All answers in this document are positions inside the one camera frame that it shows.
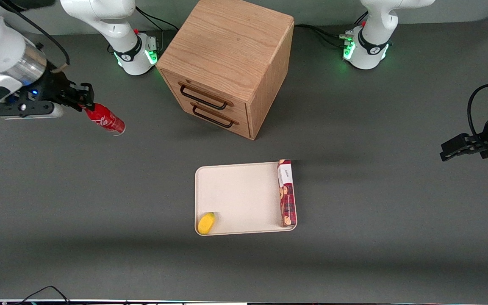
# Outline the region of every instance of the cabinet top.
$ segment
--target cabinet top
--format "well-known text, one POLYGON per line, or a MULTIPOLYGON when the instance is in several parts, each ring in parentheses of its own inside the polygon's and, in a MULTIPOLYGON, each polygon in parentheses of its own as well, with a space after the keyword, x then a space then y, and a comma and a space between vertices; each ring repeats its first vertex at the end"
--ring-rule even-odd
POLYGON ((247 101, 293 25, 242 0, 200 0, 157 66, 247 101))

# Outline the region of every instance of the green led light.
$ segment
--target green led light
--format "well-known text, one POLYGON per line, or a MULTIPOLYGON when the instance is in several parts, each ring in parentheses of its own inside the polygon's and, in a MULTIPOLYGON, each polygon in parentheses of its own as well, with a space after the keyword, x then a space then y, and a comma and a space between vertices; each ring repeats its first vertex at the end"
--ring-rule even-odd
POLYGON ((350 59, 351 56, 353 55, 354 50, 355 50, 355 43, 351 42, 351 44, 347 46, 346 50, 344 51, 344 58, 350 59))
POLYGON ((148 51, 144 50, 144 54, 148 57, 148 60, 151 64, 156 64, 157 62, 157 52, 156 51, 148 51))
POLYGON ((389 43, 387 43, 387 46, 385 46, 385 51, 383 51, 383 55, 381 56, 381 59, 385 58, 385 55, 387 54, 387 49, 389 48, 389 43))
POLYGON ((118 66, 122 67, 122 63, 120 62, 120 58, 116 55, 116 52, 114 52, 114 56, 116 57, 116 60, 118 61, 118 66))

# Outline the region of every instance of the tray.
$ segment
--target tray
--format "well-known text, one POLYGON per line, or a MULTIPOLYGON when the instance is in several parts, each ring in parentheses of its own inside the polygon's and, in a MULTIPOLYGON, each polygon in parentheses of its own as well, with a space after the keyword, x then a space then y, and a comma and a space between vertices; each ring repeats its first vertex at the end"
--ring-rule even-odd
POLYGON ((205 213, 216 222, 207 235, 286 232, 282 227, 278 162, 203 166, 195 172, 195 232, 205 213))

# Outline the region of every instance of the red can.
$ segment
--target red can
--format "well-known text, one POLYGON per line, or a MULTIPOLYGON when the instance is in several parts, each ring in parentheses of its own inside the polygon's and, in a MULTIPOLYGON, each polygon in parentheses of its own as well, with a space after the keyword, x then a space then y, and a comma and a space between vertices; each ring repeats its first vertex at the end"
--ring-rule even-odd
POLYGON ((113 136, 119 136, 124 133, 124 121, 118 118, 105 106, 96 103, 93 111, 86 108, 84 111, 93 123, 103 127, 106 131, 112 133, 113 136))

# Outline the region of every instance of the cable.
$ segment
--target cable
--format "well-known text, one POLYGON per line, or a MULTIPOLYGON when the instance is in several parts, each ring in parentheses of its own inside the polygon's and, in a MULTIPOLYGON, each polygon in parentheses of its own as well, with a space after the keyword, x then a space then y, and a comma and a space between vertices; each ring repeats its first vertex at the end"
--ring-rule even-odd
POLYGON ((163 48, 165 48, 165 43, 163 41, 163 38, 164 38, 164 34, 163 33, 165 33, 165 31, 163 29, 161 29, 161 27, 159 27, 159 25, 157 25, 157 23, 155 23, 150 18, 148 18, 147 14, 145 14, 141 10, 139 10, 139 13, 141 13, 141 15, 144 16, 144 18, 148 19, 148 21, 150 21, 153 25, 155 25, 161 31, 161 48, 159 48, 159 51, 163 51, 163 48))
POLYGON ((359 22, 361 22, 364 19, 364 17, 366 17, 367 15, 368 15, 368 11, 364 12, 363 15, 361 15, 359 18, 357 18, 357 20, 354 22, 354 24, 358 25, 359 22))
POLYGON ((153 25, 155 25, 155 27, 157 27, 160 31, 163 31, 163 29, 161 29, 161 27, 159 27, 159 25, 157 25, 157 23, 155 23, 154 21, 152 21, 150 18, 148 18, 148 16, 146 14, 144 14, 143 12, 139 11, 139 13, 141 15, 144 16, 144 18, 148 19, 148 21, 150 21, 153 25))
POLYGON ((325 38, 324 36, 322 36, 320 33, 318 33, 318 32, 315 32, 315 33, 316 33, 316 34, 317 34, 317 35, 318 35, 318 36, 319 36, 321 39, 323 39, 323 41, 325 41, 326 43, 329 43, 331 46, 333 46, 333 47, 337 47, 337 48, 341 48, 341 49, 343 49, 343 48, 344 48, 344 46, 342 46, 341 44, 335 44, 335 43, 333 43, 333 42, 329 41, 327 38, 325 38))
POLYGON ((172 23, 167 22, 167 21, 165 21, 165 20, 163 20, 163 19, 159 19, 159 18, 154 17, 154 16, 152 16, 152 15, 150 15, 150 14, 147 14, 146 12, 144 12, 143 10, 141 10, 141 9, 140 9, 138 6, 135 6, 135 8, 136 8, 136 9, 137 9, 137 11, 138 11, 138 12, 140 12, 141 14, 143 14, 143 15, 147 15, 148 17, 151 17, 151 18, 153 18, 153 19, 155 19, 155 20, 157 20, 157 21, 161 21, 161 22, 163 22, 163 23, 166 23, 167 25, 170 25, 171 27, 173 27, 174 29, 176 29, 176 31, 180 31, 180 29, 179 29, 179 28, 178 28, 176 25, 173 25, 172 23))
MULTIPOLYGON (((6 4, 5 1, 6 0, 0 0, 0 5, 1 5, 1 3, 6 4)), ((71 64, 70 58, 69 58, 69 54, 64 49, 64 47, 62 47, 61 44, 56 39, 54 39, 54 37, 50 36, 49 33, 47 33, 45 30, 43 30, 41 27, 39 27, 33 21, 29 20, 21 12, 17 11, 14 7, 9 6, 9 5, 6 5, 6 7, 10 11, 12 11, 14 14, 18 15, 21 19, 23 19, 24 21, 26 21, 27 23, 29 23, 29 25, 31 25, 32 27, 34 27, 35 29, 37 29, 37 31, 43 33, 43 35, 46 36, 50 41, 52 41, 61 50, 61 52, 64 54, 64 56, 65 56, 65 64, 63 64, 61 67, 59 67, 59 68, 57 68, 55 70, 52 70, 52 73, 61 72, 61 71, 63 71, 63 69, 65 69, 67 66, 69 66, 71 64)))
POLYGON ((476 98, 476 95, 482 91, 483 89, 488 88, 488 84, 482 85, 481 87, 477 88, 472 95, 470 95, 470 99, 468 100, 468 109, 467 109, 467 115, 468 115, 468 125, 470 126, 470 130, 472 131, 472 135, 476 139, 476 141, 484 147, 486 150, 488 150, 488 145, 486 145, 483 140, 480 138, 480 136, 476 133, 476 129, 474 128, 474 122, 472 120, 472 104, 474 102, 474 98, 476 98))
POLYGON ((326 43, 329 43, 331 46, 333 47, 337 47, 337 48, 344 48, 344 46, 342 46, 341 44, 336 44, 336 43, 333 43, 332 41, 329 41, 325 36, 327 37, 331 37, 331 38, 339 38, 338 35, 335 35, 335 34, 332 34, 332 33, 329 33, 327 31, 324 31, 318 27, 314 27, 313 25, 295 25, 295 27, 299 27, 299 28, 306 28, 306 29, 311 29, 312 31, 314 31, 314 33, 316 33, 323 41, 325 41, 326 43))
POLYGON ((28 300, 30 297, 33 297, 34 295, 36 295, 36 294, 40 293, 41 291, 43 291, 43 290, 45 290, 45 289, 48 289, 48 288, 52 288, 52 289, 56 290, 56 291, 57 291, 57 292, 58 292, 58 293, 61 295, 61 297, 64 299, 65 303, 66 303, 67 305, 70 305, 70 300, 69 300, 69 299, 68 299, 68 298, 67 298, 67 297, 66 297, 66 296, 65 296, 65 295, 64 295, 64 294, 63 294, 63 293, 62 293, 60 290, 58 290, 58 288, 56 288, 56 287, 54 287, 54 286, 52 286, 52 285, 50 285, 50 286, 46 286, 46 287, 44 287, 44 288, 42 288, 42 289, 40 289, 40 290, 38 290, 38 291, 36 291, 36 292, 34 292, 34 293, 32 293, 32 294, 28 295, 28 296, 27 296, 27 297, 25 297, 25 299, 23 299, 23 300, 22 300, 22 301, 21 301, 19 304, 23 304, 23 303, 24 303, 25 301, 27 301, 27 300, 28 300))
POLYGON ((325 36, 332 37, 332 38, 339 38, 338 35, 335 35, 333 33, 329 33, 329 32, 324 31, 324 30, 322 30, 322 29, 320 29, 318 27, 314 27, 313 25, 295 25, 295 27, 312 29, 314 31, 317 31, 317 32, 322 33, 325 36))

